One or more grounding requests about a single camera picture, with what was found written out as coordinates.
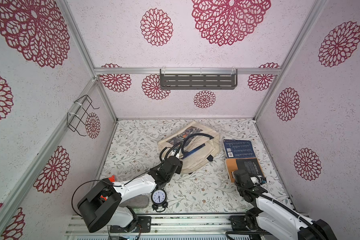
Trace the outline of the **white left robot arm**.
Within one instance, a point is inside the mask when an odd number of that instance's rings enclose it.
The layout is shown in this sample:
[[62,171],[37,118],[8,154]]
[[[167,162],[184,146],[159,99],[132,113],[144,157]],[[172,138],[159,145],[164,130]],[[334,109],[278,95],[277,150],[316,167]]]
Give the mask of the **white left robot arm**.
[[88,231],[94,233],[107,225],[117,226],[126,232],[132,231],[138,224],[138,217],[131,207],[121,207],[120,204],[140,195],[151,194],[155,210],[167,207],[164,187],[174,174],[180,173],[182,166],[180,159],[170,156],[127,183],[99,180],[77,204],[79,215]]

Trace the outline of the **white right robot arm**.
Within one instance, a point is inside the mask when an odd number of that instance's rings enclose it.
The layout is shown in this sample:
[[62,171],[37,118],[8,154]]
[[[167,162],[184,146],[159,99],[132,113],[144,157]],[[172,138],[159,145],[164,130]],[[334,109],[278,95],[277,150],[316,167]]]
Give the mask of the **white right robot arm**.
[[279,240],[335,240],[334,231],[323,220],[314,221],[287,207],[262,187],[265,178],[245,169],[233,172],[240,196],[253,206],[244,216],[230,217],[230,234],[272,235]]

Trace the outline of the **orange spine book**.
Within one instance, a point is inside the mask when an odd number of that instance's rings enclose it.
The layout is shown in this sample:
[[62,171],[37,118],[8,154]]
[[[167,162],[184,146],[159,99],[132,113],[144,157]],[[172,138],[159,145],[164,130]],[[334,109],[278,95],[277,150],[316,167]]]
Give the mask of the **orange spine book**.
[[232,183],[235,180],[233,176],[234,171],[242,169],[246,170],[250,175],[258,176],[261,179],[261,185],[267,183],[267,179],[257,158],[226,159],[225,164],[229,179]]

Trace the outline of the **beige canvas tote bag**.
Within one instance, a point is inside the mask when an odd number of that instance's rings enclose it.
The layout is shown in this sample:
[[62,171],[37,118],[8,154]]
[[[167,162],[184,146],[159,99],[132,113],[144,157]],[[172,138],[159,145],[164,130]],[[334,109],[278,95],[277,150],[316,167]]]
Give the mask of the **beige canvas tote bag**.
[[192,121],[175,134],[158,142],[160,150],[177,157],[183,165],[178,174],[191,174],[209,162],[220,152],[220,135],[215,130]]

